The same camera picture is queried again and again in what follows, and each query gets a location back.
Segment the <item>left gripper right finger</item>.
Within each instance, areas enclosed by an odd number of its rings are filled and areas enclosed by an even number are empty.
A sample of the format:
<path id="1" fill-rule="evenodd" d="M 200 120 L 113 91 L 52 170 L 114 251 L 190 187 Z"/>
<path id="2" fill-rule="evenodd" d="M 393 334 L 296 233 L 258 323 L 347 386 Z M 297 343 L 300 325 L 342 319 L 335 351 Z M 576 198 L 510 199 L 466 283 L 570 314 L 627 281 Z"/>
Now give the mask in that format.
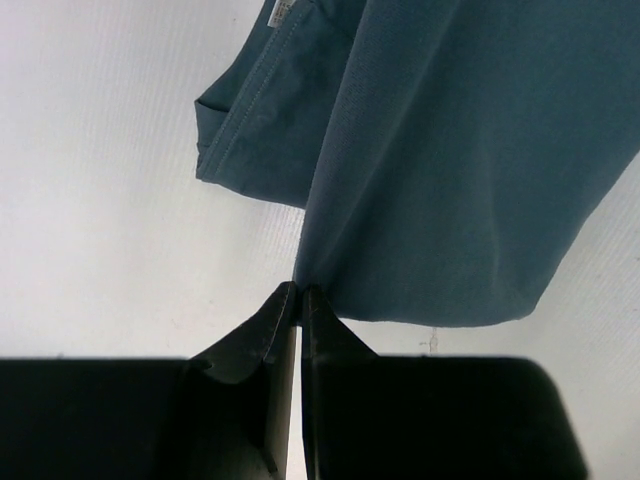
<path id="1" fill-rule="evenodd" d="M 381 356 L 303 297 L 302 415 L 311 479 L 585 479 L 559 392 L 513 357 Z"/>

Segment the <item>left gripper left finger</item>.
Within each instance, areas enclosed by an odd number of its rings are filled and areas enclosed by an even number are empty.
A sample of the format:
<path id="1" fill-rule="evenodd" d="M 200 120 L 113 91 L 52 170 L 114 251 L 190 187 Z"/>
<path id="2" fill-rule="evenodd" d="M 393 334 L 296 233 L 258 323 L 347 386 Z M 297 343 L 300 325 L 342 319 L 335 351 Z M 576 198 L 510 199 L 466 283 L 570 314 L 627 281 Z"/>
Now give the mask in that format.
<path id="1" fill-rule="evenodd" d="M 282 479 L 296 286 L 190 359 L 5 358 L 5 479 Z"/>

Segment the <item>dark blue-grey t shirt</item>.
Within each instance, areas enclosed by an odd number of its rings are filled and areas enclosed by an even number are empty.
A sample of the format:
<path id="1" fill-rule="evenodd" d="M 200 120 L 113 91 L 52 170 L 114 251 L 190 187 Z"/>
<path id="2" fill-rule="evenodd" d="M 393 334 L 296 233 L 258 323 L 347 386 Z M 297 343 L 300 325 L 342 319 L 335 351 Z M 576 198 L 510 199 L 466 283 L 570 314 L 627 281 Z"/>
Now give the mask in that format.
<path id="1" fill-rule="evenodd" d="M 521 319 L 639 151 L 639 5 L 268 1 L 195 113 L 198 179 L 303 209 L 339 316 Z"/>

